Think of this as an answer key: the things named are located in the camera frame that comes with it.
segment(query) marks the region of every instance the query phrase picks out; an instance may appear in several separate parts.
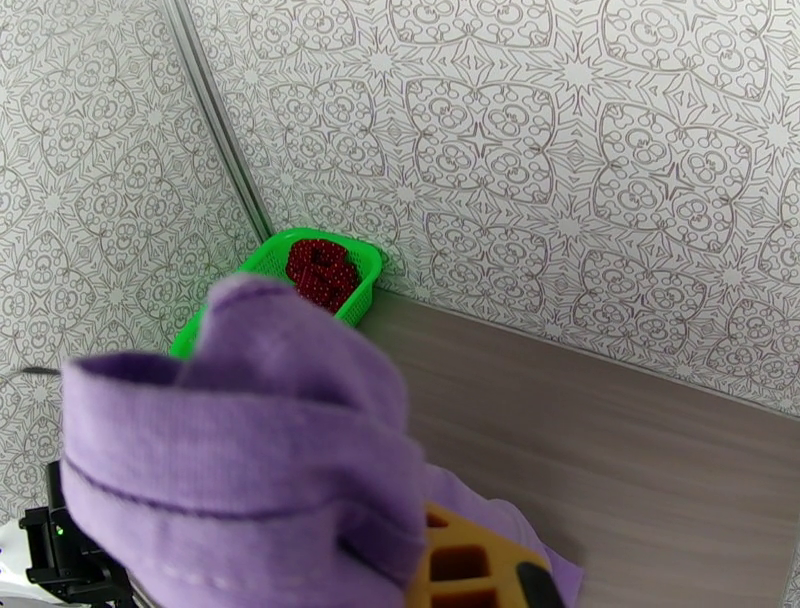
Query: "ornate wall pattern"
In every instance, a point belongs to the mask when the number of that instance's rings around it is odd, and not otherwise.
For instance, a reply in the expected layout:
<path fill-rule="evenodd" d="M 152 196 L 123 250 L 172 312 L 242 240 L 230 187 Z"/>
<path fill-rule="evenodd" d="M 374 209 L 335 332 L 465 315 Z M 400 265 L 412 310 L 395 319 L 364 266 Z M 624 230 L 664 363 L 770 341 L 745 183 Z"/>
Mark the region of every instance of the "ornate wall pattern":
<path fill-rule="evenodd" d="M 165 350 L 256 243 L 157 2 L 2 0 L 0 23 L 0 374 Z M 45 500 L 58 403 L 0 385 L 0 521 Z"/>
<path fill-rule="evenodd" d="M 279 227 L 800 416 L 796 0 L 188 0 Z"/>

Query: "fabric fold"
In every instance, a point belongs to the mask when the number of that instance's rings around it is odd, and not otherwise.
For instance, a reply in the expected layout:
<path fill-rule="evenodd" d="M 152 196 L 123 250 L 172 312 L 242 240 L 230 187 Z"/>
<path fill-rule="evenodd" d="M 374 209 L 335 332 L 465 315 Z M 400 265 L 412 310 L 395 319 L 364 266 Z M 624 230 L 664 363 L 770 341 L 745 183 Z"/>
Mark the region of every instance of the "fabric fold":
<path fill-rule="evenodd" d="M 218 283 L 188 361 L 116 353 L 63 380 L 70 513 L 164 608 L 401 608 L 426 500 L 577 593 L 516 508 L 425 464 L 389 359 L 286 285 Z"/>

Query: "lavender fabric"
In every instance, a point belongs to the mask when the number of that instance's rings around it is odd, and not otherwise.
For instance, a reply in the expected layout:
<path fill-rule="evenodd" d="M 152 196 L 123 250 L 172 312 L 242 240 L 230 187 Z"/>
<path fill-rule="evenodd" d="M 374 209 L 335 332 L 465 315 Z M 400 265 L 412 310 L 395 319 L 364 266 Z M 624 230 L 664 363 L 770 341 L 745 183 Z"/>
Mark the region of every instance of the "lavender fabric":
<path fill-rule="evenodd" d="M 581 570 L 512 505 L 426 465 L 391 362 L 291 288 L 217 284 L 189 361 L 118 353 L 64 374 L 70 513 L 165 608 L 400 608 L 434 500 Z"/>

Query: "green plastic basket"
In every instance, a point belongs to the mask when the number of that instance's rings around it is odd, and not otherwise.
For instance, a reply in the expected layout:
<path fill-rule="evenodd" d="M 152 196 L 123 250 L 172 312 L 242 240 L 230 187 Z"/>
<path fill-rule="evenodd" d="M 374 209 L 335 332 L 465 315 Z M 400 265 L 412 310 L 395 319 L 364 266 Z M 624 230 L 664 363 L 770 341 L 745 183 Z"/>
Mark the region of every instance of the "green plastic basket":
<path fill-rule="evenodd" d="M 237 272 L 263 274 L 294 285 L 294 282 L 286 276 L 286 262 L 292 245 L 303 239 L 326 239 L 347 249 L 347 261 L 358 268 L 361 283 L 334 316 L 355 327 L 372 306 L 372 288 L 383 269 L 380 252 L 368 243 L 313 228 L 293 228 L 270 237 L 247 258 Z M 192 354 L 204 312 L 205 308 L 194 315 L 175 337 L 169 350 L 170 355 L 186 359 Z"/>

